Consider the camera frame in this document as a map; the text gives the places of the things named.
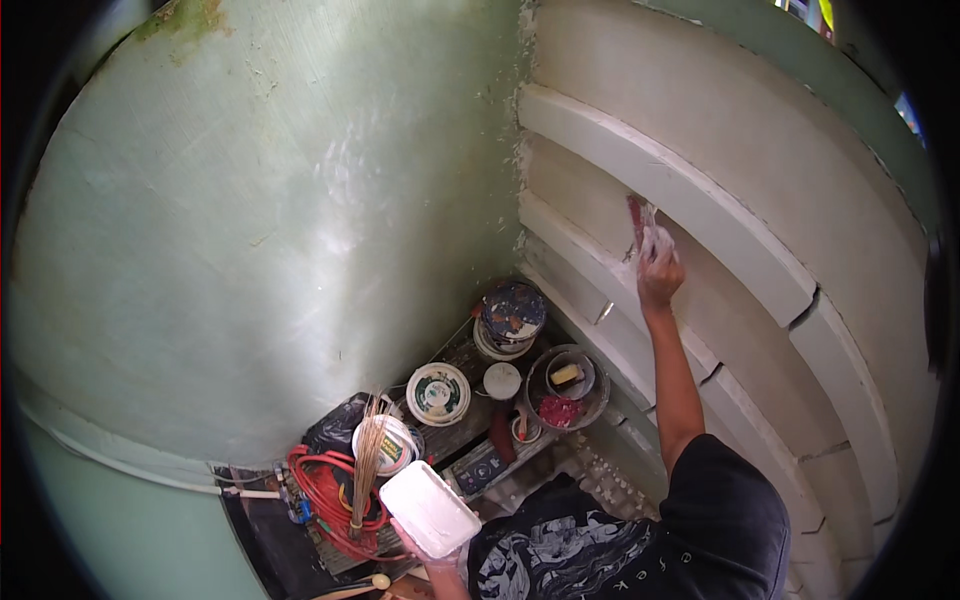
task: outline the person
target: person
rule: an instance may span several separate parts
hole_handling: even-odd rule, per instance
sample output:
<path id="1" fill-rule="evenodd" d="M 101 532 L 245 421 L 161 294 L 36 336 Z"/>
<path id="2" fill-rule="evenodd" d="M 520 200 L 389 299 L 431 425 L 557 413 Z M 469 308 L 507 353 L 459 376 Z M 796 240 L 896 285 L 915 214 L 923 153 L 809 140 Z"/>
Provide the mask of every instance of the person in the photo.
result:
<path id="1" fill-rule="evenodd" d="M 638 209 L 633 201 L 637 291 L 654 348 L 669 481 L 661 521 L 610 516 L 560 474 L 515 514 L 484 525 L 469 544 L 466 585 L 459 553 L 431 560 L 399 529 L 439 600 L 780 598 L 790 548 L 786 509 L 756 468 L 706 433 L 670 304 L 684 266 L 667 231 L 645 224 Z"/>

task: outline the white cable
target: white cable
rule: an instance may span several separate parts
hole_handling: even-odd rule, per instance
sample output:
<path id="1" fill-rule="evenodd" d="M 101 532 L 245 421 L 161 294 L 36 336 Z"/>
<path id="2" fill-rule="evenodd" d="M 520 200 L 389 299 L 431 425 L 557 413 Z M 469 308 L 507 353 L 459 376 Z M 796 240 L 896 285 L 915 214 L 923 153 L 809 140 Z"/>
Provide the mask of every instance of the white cable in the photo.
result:
<path id="1" fill-rule="evenodd" d="M 218 488 L 216 486 L 204 486 L 200 484 L 186 483 L 184 481 L 179 481 L 177 479 L 171 479 L 170 477 L 164 477 L 163 475 L 157 475 L 156 473 L 151 473 L 148 470 L 142 468 L 132 467 L 123 461 L 110 458 L 105 456 L 95 450 L 91 450 L 84 445 L 76 442 L 63 435 L 61 432 L 57 431 L 52 427 L 47 427 L 44 423 L 33 414 L 33 411 L 29 410 L 26 406 L 20 405 L 20 409 L 23 411 L 23 414 L 30 418 L 31 421 L 36 423 L 41 429 L 46 431 L 54 440 L 56 440 L 61 445 L 69 448 L 71 451 L 80 454 L 81 456 L 100 463 L 105 467 L 110 467 L 114 470 L 118 470 L 122 473 L 130 475 L 131 477 L 136 477 L 138 479 L 143 479 L 145 481 L 150 481 L 152 483 L 159 484 L 161 486 L 167 486 L 169 488 L 177 488 L 179 490 L 187 490 L 189 492 L 200 492 L 200 493 L 209 493 L 212 495 L 237 495 L 239 494 L 242 497 L 246 498 L 271 498 L 271 499 L 280 499 L 280 492 L 258 492 L 255 490 L 238 490 L 235 486 L 231 488 Z"/>

